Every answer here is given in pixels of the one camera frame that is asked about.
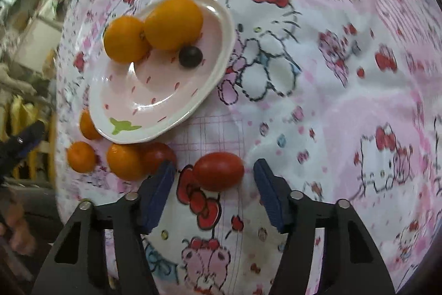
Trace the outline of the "person's hand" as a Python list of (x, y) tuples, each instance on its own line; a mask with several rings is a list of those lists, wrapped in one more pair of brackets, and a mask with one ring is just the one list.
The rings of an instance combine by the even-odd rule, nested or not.
[(1, 236), (8, 232), (12, 250), (26, 256), (35, 252), (36, 240), (29, 230), (22, 205), (15, 201), (1, 204)]

